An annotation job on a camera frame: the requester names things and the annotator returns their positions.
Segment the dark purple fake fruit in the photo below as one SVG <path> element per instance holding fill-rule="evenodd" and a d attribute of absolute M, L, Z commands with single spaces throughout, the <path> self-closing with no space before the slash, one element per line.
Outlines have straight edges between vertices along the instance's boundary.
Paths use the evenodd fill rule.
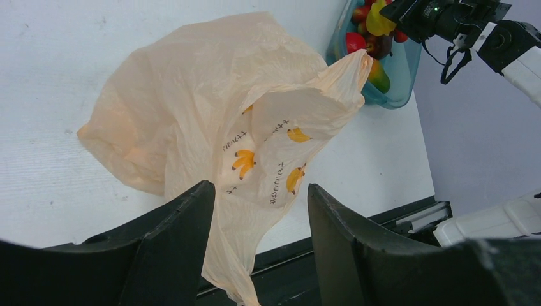
<path fill-rule="evenodd" d="M 366 38 L 367 53 L 374 59 L 380 60 L 389 55 L 392 49 L 391 36 L 368 36 Z"/>

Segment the yellow green fake mango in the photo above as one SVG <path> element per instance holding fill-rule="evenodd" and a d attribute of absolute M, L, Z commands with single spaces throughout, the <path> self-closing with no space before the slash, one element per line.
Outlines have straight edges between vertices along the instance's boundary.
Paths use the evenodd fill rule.
<path fill-rule="evenodd" d="M 386 74 L 382 64 L 377 59 L 373 63 L 368 75 L 368 82 L 378 89 L 382 94 L 390 90 L 390 78 Z"/>

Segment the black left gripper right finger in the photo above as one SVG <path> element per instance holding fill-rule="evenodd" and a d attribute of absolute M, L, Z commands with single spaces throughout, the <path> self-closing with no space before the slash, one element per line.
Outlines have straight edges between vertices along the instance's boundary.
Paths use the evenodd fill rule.
<path fill-rule="evenodd" d="M 320 281 L 323 305 L 539 305 L 540 240 L 469 239 L 436 247 L 376 224 L 316 184 L 308 187 L 314 252 L 353 242 L 358 282 Z"/>

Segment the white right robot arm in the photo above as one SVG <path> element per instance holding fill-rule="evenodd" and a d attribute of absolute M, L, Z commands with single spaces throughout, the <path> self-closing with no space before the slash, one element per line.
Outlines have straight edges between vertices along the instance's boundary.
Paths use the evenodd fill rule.
<path fill-rule="evenodd" d="M 540 31 L 526 22 L 506 20 L 511 7 L 501 1 L 393 1 L 378 13 L 413 41 L 432 36 L 452 43 L 440 82 L 447 84 L 453 57 L 462 68 L 475 52 L 495 73 L 540 105 Z M 442 247 L 469 238 L 540 238 L 540 192 L 525 194 L 494 208 L 452 217 L 436 226 Z"/>

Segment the red fake apple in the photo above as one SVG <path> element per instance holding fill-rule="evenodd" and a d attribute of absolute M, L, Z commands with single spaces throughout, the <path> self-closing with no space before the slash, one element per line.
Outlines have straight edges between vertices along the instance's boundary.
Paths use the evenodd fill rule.
<path fill-rule="evenodd" d="M 354 32 L 347 32 L 345 34 L 345 44 L 347 54 L 351 54 L 362 49 L 365 50 L 367 48 L 367 43 L 363 35 Z"/>

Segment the yellow fake fruit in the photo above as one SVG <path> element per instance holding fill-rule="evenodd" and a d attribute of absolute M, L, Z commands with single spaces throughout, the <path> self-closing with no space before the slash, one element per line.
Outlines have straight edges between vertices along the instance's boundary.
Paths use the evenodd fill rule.
<path fill-rule="evenodd" d="M 389 35 L 397 24 L 380 14 L 380 11 L 389 5 L 392 1 L 377 0 L 370 5 L 369 13 L 366 18 L 366 27 L 370 34 L 374 36 Z"/>

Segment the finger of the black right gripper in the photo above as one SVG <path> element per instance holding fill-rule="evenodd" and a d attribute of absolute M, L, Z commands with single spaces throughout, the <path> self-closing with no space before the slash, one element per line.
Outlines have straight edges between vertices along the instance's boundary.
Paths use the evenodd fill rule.
<path fill-rule="evenodd" d="M 397 0 L 384 6 L 379 14 L 395 23 L 399 30 L 409 31 L 415 25 L 413 13 L 416 5 L 416 0 Z"/>

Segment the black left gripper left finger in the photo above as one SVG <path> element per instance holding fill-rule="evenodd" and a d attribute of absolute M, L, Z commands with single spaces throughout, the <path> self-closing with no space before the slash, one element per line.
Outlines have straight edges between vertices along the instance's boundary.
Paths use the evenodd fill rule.
<path fill-rule="evenodd" d="M 194 305 L 214 199 L 204 180 L 81 244 L 1 242 L 1 304 Z"/>

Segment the orange translucent plastic bag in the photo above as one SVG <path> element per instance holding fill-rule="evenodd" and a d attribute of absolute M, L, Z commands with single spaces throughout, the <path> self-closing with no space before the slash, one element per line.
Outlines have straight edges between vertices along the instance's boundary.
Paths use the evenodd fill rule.
<path fill-rule="evenodd" d="M 202 276 L 258 305 L 258 245 L 364 105 L 372 65 L 365 50 L 326 64 L 268 12 L 184 25 L 124 60 L 77 135 L 123 184 L 166 200 L 212 182 Z"/>

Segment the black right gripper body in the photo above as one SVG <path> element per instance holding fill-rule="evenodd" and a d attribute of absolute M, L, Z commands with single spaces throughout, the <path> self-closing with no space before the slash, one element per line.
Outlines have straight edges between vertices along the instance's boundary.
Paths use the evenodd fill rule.
<path fill-rule="evenodd" d="M 418 43 L 433 36 L 451 42 L 502 20 L 511 6 L 501 1 L 414 1 L 405 16 L 405 33 Z"/>

